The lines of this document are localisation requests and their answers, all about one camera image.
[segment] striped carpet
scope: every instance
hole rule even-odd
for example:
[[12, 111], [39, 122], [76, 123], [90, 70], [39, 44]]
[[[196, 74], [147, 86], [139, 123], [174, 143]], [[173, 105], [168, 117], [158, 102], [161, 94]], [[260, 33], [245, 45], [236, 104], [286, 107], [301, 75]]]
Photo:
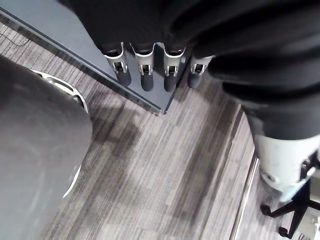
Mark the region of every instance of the striped carpet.
[[43, 239], [229, 239], [254, 146], [218, 83], [183, 85], [158, 115], [4, 17], [0, 43], [5, 57], [75, 86], [93, 123], [78, 181]]

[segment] metal strip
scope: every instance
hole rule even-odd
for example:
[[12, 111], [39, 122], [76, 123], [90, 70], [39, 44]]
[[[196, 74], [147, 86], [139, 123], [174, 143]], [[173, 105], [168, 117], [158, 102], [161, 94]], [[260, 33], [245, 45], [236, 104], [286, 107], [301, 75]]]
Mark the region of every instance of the metal strip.
[[249, 167], [248, 174], [246, 176], [246, 180], [243, 187], [243, 192], [241, 196], [241, 202], [239, 203], [239, 207], [235, 216], [235, 220], [233, 223], [233, 227], [231, 230], [231, 234], [229, 237], [229, 240], [236, 240], [238, 238], [238, 233], [241, 225], [241, 221], [246, 209], [246, 205], [249, 199], [251, 186], [255, 177], [255, 173], [257, 170], [257, 167], [259, 165], [259, 158], [257, 158], [255, 155], [253, 155], [253, 158], [251, 160], [251, 164]]

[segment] chair caster wheel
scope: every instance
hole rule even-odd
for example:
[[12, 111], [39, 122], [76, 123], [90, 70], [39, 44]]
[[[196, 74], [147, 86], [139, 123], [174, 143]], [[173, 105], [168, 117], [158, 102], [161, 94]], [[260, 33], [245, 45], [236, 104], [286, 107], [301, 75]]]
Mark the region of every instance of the chair caster wheel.
[[288, 230], [284, 227], [279, 227], [278, 233], [280, 234], [281, 237], [288, 237]]
[[260, 206], [260, 210], [261, 210], [263, 215], [270, 216], [271, 210], [270, 210], [270, 207], [268, 205], [262, 204]]

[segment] black cloth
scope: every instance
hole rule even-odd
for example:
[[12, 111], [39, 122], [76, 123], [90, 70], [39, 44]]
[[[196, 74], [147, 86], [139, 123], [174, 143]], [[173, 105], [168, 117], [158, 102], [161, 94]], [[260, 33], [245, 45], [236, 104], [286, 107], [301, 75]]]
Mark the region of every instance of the black cloth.
[[[256, 123], [251, 130], [292, 140], [320, 134], [320, 0], [68, 0], [68, 5], [97, 46], [163, 42], [167, 49], [192, 47], [197, 58], [215, 55], [208, 71]], [[296, 128], [298, 133], [290, 133]]]

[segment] metal clip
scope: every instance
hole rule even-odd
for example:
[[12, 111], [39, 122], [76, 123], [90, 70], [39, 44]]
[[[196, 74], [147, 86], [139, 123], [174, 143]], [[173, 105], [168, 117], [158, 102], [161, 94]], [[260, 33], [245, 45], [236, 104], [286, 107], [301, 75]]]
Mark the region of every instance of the metal clip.
[[118, 56], [104, 55], [105, 58], [108, 60], [110, 66], [113, 68], [113, 70], [117, 74], [119, 73], [119, 71], [123, 71], [124, 73], [126, 73], [128, 70], [127, 58], [125, 55], [123, 42], [121, 42], [121, 49], [122, 49], [122, 51]]
[[152, 51], [148, 54], [141, 54], [135, 51], [134, 47], [131, 45], [135, 59], [138, 62], [139, 65], [139, 72], [143, 76], [145, 73], [148, 73], [148, 75], [152, 75], [153, 68], [154, 68], [154, 49], [155, 49], [155, 43], [152, 46]]
[[192, 56], [191, 62], [190, 62], [191, 73], [192, 74], [198, 73], [200, 76], [202, 74], [204, 74], [211, 59], [214, 57], [215, 57], [214, 55], [213, 56], [206, 56], [203, 58], [195, 58], [194, 56]]
[[164, 73], [168, 77], [169, 74], [173, 74], [173, 77], [176, 77], [178, 74], [179, 65], [181, 62], [182, 55], [185, 53], [185, 49], [181, 51], [181, 53], [177, 55], [172, 55], [166, 51], [164, 47], [164, 55], [163, 55], [163, 64], [164, 64]]

